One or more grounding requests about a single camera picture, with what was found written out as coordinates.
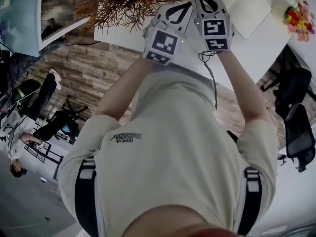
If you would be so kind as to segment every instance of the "person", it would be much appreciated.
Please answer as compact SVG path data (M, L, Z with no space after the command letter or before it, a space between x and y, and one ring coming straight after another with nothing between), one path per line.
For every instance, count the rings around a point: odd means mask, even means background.
M177 65L139 58L105 92L58 173L66 208L91 236L236 236L249 167L260 174L258 218L267 211L277 129L234 54L218 57L245 121L237 143L215 119L212 81ZM135 95L130 122L121 126Z
M60 81L60 75L55 69L51 68L40 89L39 95L32 105L24 110L22 109L21 113L14 109L1 126L0 137L8 136L7 151L11 161L10 171L14 177L19 178L27 173L22 168L19 160L24 145L33 144L37 148L40 148L43 144L43 140L38 136L33 136L31 132L37 118L55 92L55 89L61 89Z

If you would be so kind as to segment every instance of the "white table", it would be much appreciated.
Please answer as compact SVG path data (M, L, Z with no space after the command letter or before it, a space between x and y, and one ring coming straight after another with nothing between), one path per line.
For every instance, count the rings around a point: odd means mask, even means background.
M272 6L274 1L267 0L267 2ZM186 32L188 39L179 48L174 63L211 78L208 70L198 58L198 53L205 51L206 48L193 23L195 17L196 15L193 13ZM147 18L144 26L147 26L149 21L150 18ZM141 31L133 30L130 32L130 28L122 26L119 29L110 27L109 29L98 30L96 28L94 39L140 52L144 50L145 45ZM251 78L257 82L277 59L289 40L290 35L282 20L277 20L269 14L249 39L245 40L238 32L235 32L232 52ZM216 82L232 89L219 58L217 56L212 57L208 65L213 70Z
M41 3L42 0L12 0L10 7L0 10L2 35L0 41L13 52L39 57L43 48L87 21L87 19L76 21L42 39Z

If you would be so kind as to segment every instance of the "notebook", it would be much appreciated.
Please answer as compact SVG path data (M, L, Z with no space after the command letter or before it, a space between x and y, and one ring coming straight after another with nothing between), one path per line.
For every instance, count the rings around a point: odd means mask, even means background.
M271 12L266 0L222 0L235 29L248 39Z

